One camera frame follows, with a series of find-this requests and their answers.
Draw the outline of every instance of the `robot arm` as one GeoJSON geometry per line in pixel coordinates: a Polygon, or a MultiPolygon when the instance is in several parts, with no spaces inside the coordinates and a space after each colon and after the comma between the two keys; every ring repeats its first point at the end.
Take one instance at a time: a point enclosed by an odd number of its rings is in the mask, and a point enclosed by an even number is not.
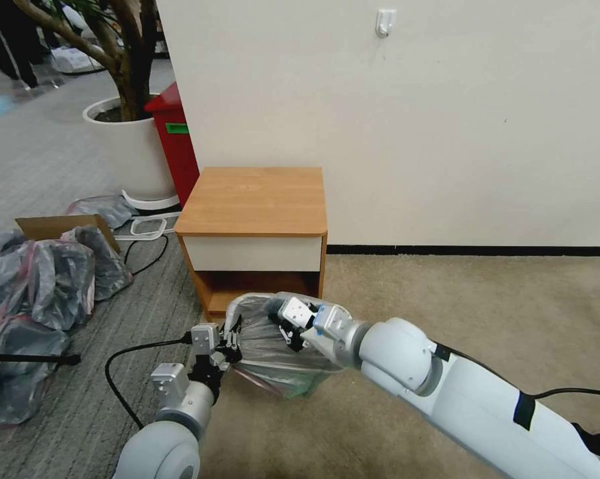
{"type": "Polygon", "coordinates": [[[195,479],[198,444],[220,394],[229,364],[239,361],[235,332],[222,340],[215,323],[192,328],[196,363],[162,363],[151,374],[160,409],[155,422],[138,431],[120,453],[114,479],[195,479]]]}
{"type": "MultiPolygon", "coordinates": [[[[338,305],[324,305],[314,314],[299,303],[288,301],[278,313],[293,334],[296,327],[304,330],[301,338],[308,345],[334,363],[360,370],[505,476],[600,479],[600,457],[570,422],[487,368],[431,341],[412,323],[392,318],[369,325],[338,305]]],[[[196,364],[189,374],[177,363],[161,364],[152,373],[160,398],[156,422],[125,445],[114,479],[198,477],[198,444],[220,379],[241,355],[236,332],[219,339],[213,323],[192,329],[192,347],[196,364]]]]}
{"type": "Polygon", "coordinates": [[[404,319],[370,326],[338,305],[323,306],[302,338],[507,477],[600,479],[600,457],[570,422],[404,319]]]}

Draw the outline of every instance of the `white flower pot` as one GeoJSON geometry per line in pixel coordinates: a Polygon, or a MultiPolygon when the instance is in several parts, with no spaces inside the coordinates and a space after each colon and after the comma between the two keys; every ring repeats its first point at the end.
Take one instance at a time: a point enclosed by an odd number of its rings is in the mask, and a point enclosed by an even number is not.
{"type": "Polygon", "coordinates": [[[94,103],[82,112],[94,139],[102,145],[112,174],[130,204],[143,210],[178,203],[153,118],[132,122],[100,122],[96,116],[120,104],[118,97],[94,103]]]}

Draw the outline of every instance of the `person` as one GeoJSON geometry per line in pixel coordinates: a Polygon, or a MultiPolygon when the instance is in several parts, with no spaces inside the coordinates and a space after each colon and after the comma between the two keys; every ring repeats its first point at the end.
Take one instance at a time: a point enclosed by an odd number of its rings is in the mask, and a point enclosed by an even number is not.
{"type": "Polygon", "coordinates": [[[29,88],[36,88],[39,84],[31,63],[41,63],[39,51],[40,43],[36,35],[34,22],[11,0],[0,0],[0,71],[13,80],[21,80],[29,88]],[[14,64],[9,57],[1,34],[7,42],[7,48],[12,54],[19,73],[16,73],[14,64]]]}

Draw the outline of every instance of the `potted plant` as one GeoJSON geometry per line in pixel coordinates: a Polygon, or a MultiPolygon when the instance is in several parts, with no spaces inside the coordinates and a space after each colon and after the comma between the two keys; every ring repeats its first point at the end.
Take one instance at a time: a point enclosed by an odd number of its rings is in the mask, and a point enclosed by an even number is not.
{"type": "Polygon", "coordinates": [[[83,118],[105,146],[127,200],[157,210],[178,203],[154,119],[144,110],[151,99],[149,77],[156,49],[154,0],[14,0],[38,25],[98,61],[111,75],[118,96],[88,106],[83,118]],[[63,5],[78,11],[98,45],[76,33],[63,5]]]}

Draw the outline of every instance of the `beige carpet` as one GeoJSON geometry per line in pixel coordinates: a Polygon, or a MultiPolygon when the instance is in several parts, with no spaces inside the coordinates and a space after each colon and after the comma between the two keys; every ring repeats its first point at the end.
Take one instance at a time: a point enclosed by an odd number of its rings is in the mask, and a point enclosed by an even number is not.
{"type": "MultiPolygon", "coordinates": [[[[357,319],[407,318],[529,393],[600,388],[600,258],[327,259],[325,297],[357,319]]],[[[600,398],[543,403],[600,430],[600,398]]],[[[202,464],[202,478],[498,477],[355,371],[294,400],[229,375],[202,464]]]]}

